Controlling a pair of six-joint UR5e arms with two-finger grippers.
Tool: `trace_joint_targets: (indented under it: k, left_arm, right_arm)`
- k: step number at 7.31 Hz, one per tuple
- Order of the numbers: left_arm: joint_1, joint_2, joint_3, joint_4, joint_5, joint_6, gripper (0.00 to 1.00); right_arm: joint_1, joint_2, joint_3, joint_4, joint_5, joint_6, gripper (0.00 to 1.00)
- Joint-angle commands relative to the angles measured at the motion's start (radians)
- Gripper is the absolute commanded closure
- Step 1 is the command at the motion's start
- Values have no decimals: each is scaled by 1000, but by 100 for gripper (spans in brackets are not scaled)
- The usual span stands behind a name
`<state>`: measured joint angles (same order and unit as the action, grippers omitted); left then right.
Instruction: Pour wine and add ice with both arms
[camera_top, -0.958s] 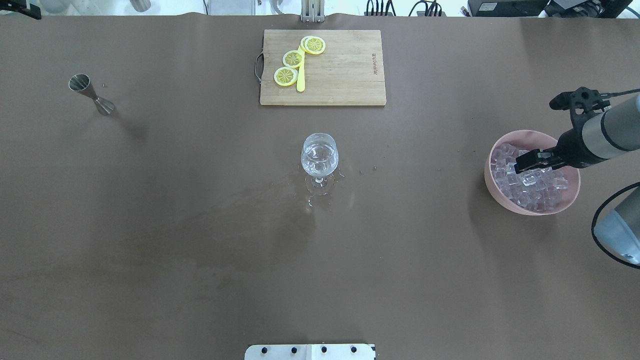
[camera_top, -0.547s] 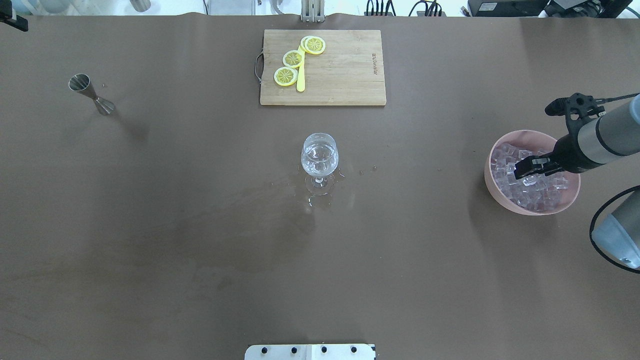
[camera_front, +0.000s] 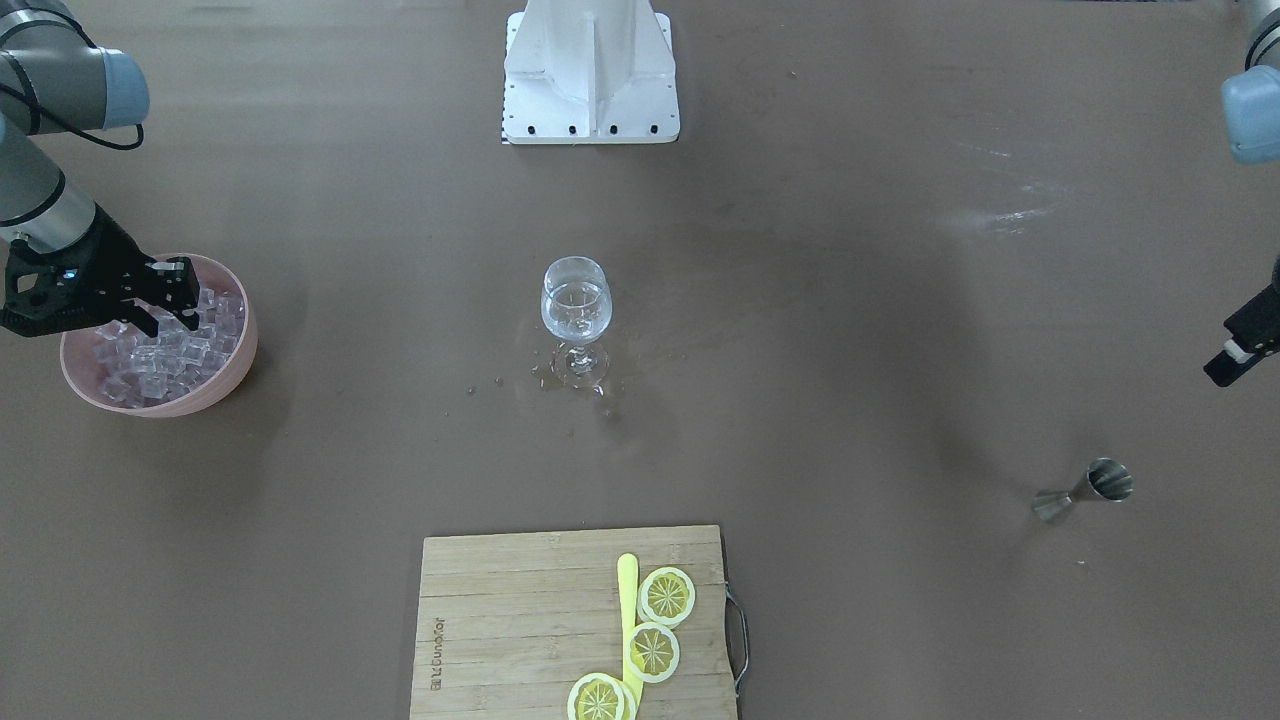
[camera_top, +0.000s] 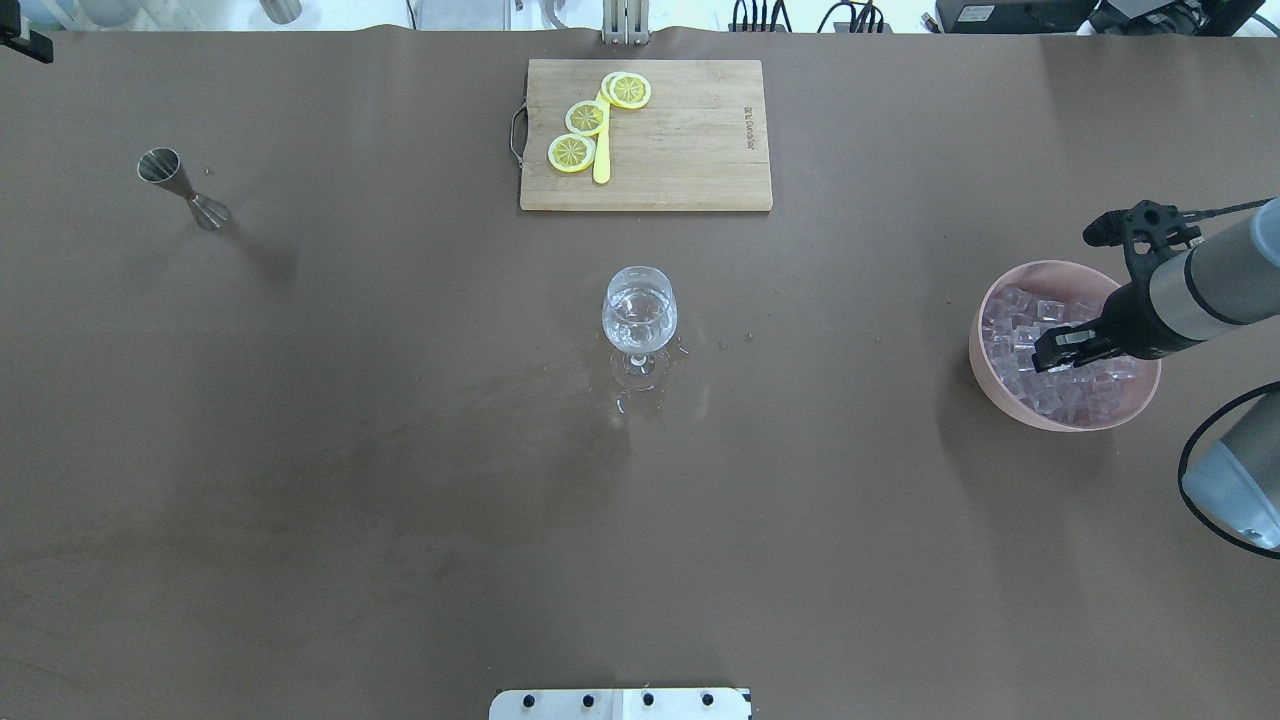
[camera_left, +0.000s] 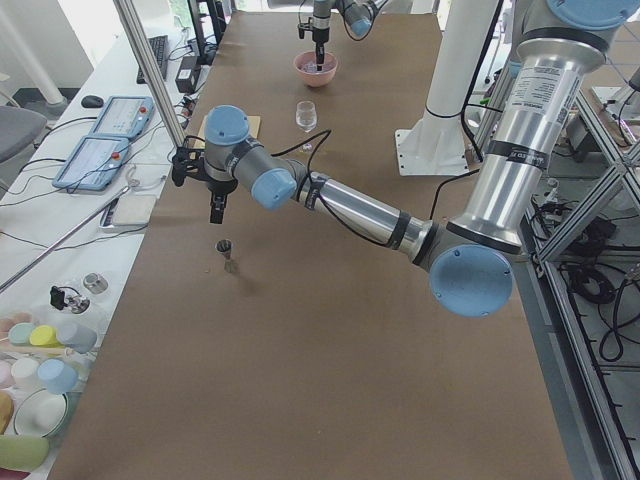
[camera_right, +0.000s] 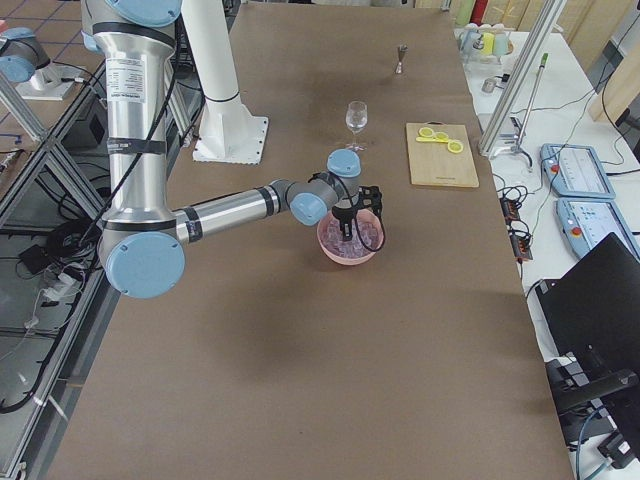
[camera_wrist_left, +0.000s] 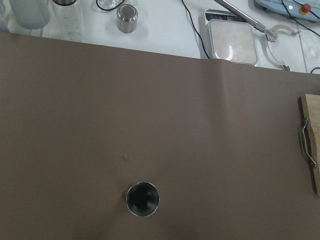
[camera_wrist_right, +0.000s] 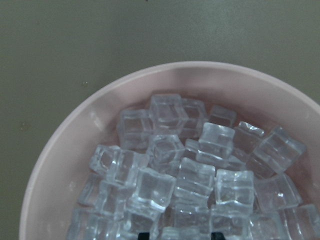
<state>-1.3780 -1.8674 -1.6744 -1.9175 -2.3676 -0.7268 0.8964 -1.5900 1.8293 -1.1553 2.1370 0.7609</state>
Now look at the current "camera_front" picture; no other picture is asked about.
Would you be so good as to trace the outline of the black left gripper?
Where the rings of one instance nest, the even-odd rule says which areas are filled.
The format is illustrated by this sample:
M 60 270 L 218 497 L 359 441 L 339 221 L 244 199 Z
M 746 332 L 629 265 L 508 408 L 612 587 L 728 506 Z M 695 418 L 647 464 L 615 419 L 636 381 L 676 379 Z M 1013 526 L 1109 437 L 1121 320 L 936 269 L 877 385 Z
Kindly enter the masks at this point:
M 1230 340 L 1203 366 L 1204 374 L 1220 388 L 1228 388 L 1256 366 L 1279 345 L 1279 259 L 1271 281 L 1253 299 L 1226 319 Z

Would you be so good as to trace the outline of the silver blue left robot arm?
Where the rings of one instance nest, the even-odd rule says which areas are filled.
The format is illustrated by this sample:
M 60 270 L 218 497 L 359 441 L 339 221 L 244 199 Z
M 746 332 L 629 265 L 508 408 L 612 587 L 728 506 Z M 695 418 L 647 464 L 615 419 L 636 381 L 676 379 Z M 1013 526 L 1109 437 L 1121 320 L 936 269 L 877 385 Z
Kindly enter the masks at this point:
M 1236 161 L 1258 165 L 1279 159 L 1279 3 L 1244 1 L 1248 47 L 1244 70 L 1224 81 L 1222 110 L 1228 145 Z M 1224 327 L 1230 337 L 1204 365 L 1217 387 L 1229 387 L 1279 346 L 1279 263 L 1268 284 L 1234 311 Z

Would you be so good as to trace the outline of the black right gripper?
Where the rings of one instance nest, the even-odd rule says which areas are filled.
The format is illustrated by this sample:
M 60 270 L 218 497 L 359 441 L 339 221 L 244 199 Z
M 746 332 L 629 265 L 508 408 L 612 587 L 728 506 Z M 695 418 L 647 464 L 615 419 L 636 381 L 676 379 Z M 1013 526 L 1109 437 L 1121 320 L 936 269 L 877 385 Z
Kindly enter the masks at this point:
M 19 240 L 4 275 L 3 328 L 22 337 L 95 328 L 119 320 L 156 338 L 159 319 L 141 299 L 170 313 L 187 331 L 200 325 L 201 286 L 188 256 L 155 261 L 101 208 L 70 246 L 40 254 Z

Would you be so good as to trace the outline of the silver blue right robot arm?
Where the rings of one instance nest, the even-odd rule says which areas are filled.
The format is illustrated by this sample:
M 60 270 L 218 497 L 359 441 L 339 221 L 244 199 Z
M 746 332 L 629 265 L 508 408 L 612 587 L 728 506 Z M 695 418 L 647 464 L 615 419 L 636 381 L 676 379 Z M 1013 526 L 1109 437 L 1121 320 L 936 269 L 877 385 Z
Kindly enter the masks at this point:
M 35 142 L 140 129 L 150 95 L 138 64 L 97 45 L 60 1 L 5 1 L 1 22 L 3 327 L 40 337 L 123 322 L 155 336 L 160 307 L 196 329 L 193 261 L 143 252 Z

